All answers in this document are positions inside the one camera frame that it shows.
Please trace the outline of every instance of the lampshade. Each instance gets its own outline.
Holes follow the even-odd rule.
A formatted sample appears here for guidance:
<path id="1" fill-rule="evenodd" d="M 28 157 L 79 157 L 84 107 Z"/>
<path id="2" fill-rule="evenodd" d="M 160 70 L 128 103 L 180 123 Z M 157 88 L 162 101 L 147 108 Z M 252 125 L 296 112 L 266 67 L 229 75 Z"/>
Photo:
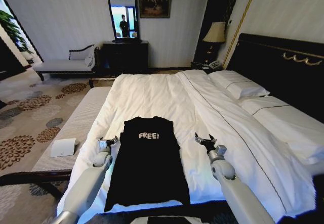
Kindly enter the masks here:
<path id="1" fill-rule="evenodd" d="M 225 23 L 214 22 L 211 25 L 207 35 L 203 38 L 203 41 L 217 43 L 225 42 Z"/>

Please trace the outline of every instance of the potted plant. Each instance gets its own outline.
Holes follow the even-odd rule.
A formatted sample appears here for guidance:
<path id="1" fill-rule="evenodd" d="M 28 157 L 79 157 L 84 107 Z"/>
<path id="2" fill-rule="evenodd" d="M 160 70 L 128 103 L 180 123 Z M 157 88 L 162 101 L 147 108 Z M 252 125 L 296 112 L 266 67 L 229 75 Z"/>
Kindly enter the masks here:
<path id="1" fill-rule="evenodd" d="M 25 59 L 30 60 L 32 59 L 32 52 L 28 49 L 26 40 L 20 34 L 19 27 L 11 21 L 12 19 L 15 18 L 5 11 L 0 10 L 0 24 L 2 28 L 4 28 Z"/>

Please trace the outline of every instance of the green leaves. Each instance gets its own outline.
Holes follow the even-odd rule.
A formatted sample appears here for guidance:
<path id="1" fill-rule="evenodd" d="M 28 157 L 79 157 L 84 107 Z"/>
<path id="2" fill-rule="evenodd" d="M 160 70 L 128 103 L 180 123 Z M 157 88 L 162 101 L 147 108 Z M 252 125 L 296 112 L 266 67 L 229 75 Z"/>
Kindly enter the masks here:
<path id="1" fill-rule="evenodd" d="M 12 22 L 15 18 L 5 11 L 0 10 L 0 24 L 6 31 L 11 40 L 15 43 L 20 52 L 27 51 L 32 54 L 28 49 L 26 40 L 21 36 L 19 27 Z"/>

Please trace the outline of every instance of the white cushion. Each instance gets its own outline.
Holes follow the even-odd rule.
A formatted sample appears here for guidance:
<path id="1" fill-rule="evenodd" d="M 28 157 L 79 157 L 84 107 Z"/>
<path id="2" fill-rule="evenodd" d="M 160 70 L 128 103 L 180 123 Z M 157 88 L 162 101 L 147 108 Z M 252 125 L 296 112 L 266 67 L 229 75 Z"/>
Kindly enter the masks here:
<path id="1" fill-rule="evenodd" d="M 235 99 L 251 96 L 265 96 L 270 93 L 262 86 L 235 71 L 216 71 L 208 76 L 213 82 L 219 83 L 228 90 Z"/>
<path id="2" fill-rule="evenodd" d="M 91 71 L 84 60 L 52 60 L 32 66 L 35 71 Z"/>
<path id="3" fill-rule="evenodd" d="M 291 150 L 304 164 L 324 160 L 324 124 L 275 97 L 246 99 L 243 109 Z"/>
<path id="4" fill-rule="evenodd" d="M 89 50 L 89 54 L 85 58 L 86 66 L 90 67 L 94 64 L 95 61 L 95 46 L 91 46 Z"/>

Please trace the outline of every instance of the white duvet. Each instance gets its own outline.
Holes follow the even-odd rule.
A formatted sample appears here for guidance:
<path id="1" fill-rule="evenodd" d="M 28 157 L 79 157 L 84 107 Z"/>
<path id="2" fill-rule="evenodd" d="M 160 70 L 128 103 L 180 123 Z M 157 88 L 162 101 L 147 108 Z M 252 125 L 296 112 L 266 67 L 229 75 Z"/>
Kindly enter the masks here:
<path id="1" fill-rule="evenodd" d="M 203 138 L 210 133 L 218 144 L 227 147 L 225 159 L 276 222 L 283 215 L 294 216 L 315 207 L 312 177 L 285 144 L 212 84 L 204 72 L 191 70 L 175 75 L 123 74 L 115 80 L 76 159 L 68 189 L 57 207 L 58 214 L 69 190 L 92 165 L 98 152 L 97 140 L 119 137 L 124 121 L 136 116 L 159 116 L 173 121 L 191 203 L 224 199 L 219 183 L 212 176 L 206 149 L 194 141 L 197 132 Z M 116 143 L 112 147 L 114 159 L 119 146 Z M 168 150 L 161 146 L 161 151 L 165 151 L 167 161 Z M 93 205 L 79 222 L 103 212 L 112 170 L 113 164 Z M 130 184 L 136 181 L 126 176 L 125 180 Z M 115 205 L 110 212 L 179 204 L 169 201 L 128 207 Z"/>

